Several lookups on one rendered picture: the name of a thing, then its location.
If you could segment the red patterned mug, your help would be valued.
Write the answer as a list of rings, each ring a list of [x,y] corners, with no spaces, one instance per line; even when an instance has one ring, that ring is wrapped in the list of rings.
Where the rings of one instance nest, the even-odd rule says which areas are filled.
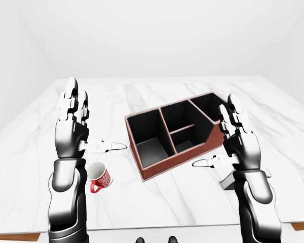
[[[90,191],[97,193],[103,188],[107,188],[113,182],[106,166],[102,162],[95,162],[91,164],[88,169],[88,178],[91,181]]]

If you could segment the red-brown desk caddy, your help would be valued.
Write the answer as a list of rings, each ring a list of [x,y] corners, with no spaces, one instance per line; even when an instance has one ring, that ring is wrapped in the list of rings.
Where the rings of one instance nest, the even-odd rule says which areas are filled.
[[[218,108],[205,93],[125,117],[130,148],[143,181],[222,145]]]

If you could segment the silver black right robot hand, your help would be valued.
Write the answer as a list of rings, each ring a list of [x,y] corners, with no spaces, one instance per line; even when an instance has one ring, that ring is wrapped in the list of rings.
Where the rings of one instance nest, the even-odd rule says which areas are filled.
[[[227,99],[228,107],[218,108],[219,128],[223,133],[223,146],[229,157],[235,156],[237,171],[259,170],[261,151],[258,138],[252,130],[249,116],[238,96],[231,93]]]

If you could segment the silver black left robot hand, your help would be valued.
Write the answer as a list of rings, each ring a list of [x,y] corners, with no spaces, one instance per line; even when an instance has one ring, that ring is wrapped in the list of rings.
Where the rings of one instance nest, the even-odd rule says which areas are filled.
[[[85,90],[78,88],[74,77],[67,81],[65,91],[60,96],[59,109],[55,128],[55,147],[59,158],[81,158],[85,151],[107,153],[127,148],[120,142],[88,141],[88,95]]]

